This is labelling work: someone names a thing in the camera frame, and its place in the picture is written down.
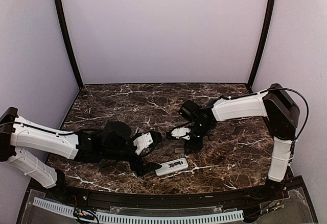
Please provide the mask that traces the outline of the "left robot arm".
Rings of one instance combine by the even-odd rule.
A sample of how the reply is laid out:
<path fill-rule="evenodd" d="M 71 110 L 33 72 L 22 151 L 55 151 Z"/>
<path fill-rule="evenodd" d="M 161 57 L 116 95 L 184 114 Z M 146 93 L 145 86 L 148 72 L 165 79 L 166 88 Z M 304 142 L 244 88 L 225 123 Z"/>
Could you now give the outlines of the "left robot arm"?
<path fill-rule="evenodd" d="M 154 131 L 132 136 L 131 128 L 120 121 L 109 121 L 100 130 L 60 131 L 19 116 L 14 107 L 1 115 L 1 161 L 18 168 L 44 188 L 52 188 L 53 195 L 62 202 L 72 198 L 72 190 L 64 183 L 64 173 L 45 165 L 29 148 L 82 163 L 124 161 L 137 176 L 144 176 L 162 167 L 143 161 L 143 151 L 152 151 L 161 139 L 161 134 Z"/>

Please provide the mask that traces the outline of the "grey battery cover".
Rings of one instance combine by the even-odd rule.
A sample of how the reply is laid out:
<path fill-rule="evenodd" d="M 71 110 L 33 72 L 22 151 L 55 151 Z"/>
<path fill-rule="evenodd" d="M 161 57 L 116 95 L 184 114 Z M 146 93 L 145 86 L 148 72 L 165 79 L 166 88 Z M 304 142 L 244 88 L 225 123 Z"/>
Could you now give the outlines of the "grey battery cover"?
<path fill-rule="evenodd" d="M 177 154 L 184 154 L 184 148 L 175 148 L 175 153 Z"/>

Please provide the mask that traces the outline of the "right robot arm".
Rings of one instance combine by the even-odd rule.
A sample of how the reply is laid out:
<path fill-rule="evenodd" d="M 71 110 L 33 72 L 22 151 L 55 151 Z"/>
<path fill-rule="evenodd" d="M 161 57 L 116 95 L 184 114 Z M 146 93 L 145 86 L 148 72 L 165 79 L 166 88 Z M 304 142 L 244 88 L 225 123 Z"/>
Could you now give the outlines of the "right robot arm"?
<path fill-rule="evenodd" d="M 267 118 L 274 144 L 268 171 L 270 182 L 261 188 L 261 196 L 270 201 L 281 191 L 279 183 L 285 177 L 294 156 L 295 144 L 303 131 L 297 128 L 300 109 L 289 95 L 292 91 L 275 83 L 257 93 L 239 97 L 221 96 L 205 106 L 188 100 L 179 109 L 179 114 L 187 123 L 175 127 L 169 135 L 174 139 L 184 139 L 185 151 L 193 153 L 202 150 L 203 138 L 219 122 L 254 116 Z"/>

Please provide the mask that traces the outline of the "white remote control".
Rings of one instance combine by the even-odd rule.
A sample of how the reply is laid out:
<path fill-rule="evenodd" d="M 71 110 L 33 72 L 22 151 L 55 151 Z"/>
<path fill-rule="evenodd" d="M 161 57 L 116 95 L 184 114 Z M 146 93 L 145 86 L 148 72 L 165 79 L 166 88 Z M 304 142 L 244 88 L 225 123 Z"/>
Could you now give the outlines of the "white remote control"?
<path fill-rule="evenodd" d="M 161 163 L 160 165 L 161 168 L 155 171 L 156 175 L 159 177 L 187 169 L 189 166 L 186 158 L 172 160 L 169 162 Z"/>

